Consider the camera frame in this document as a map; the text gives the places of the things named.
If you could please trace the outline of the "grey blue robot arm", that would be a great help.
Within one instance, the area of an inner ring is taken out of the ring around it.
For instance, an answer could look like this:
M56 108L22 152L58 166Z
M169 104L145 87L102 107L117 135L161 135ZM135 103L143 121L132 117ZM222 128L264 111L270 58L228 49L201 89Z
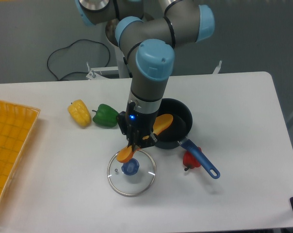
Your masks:
M132 150L157 142L153 125L173 71L174 49L207 39L215 30L207 5L192 0L162 0L160 5L163 17L143 21L141 0L76 1L86 24L118 20L114 36L132 74L127 109L118 124Z

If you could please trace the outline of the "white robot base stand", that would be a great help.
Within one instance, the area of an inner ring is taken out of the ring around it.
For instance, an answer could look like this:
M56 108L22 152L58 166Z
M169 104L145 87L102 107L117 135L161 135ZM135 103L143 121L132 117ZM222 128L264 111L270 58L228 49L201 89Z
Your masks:
M131 73L128 69L127 60L123 52L118 47L117 40L115 38L116 26L119 23L118 19L113 19L107 22L105 26L105 35L107 41L114 48L116 67L103 67L103 68L90 68L88 62L88 74L86 75L87 80L104 80L107 78L130 78Z

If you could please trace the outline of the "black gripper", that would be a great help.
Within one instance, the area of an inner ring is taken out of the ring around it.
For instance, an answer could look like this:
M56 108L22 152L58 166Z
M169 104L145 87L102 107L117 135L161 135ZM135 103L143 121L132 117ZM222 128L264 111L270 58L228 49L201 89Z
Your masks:
M140 148L153 147L158 142L158 135L153 133L153 124L158 111L153 113L140 113L135 102L127 104L126 111L120 112L116 119L123 135L128 140L127 147L132 152Z

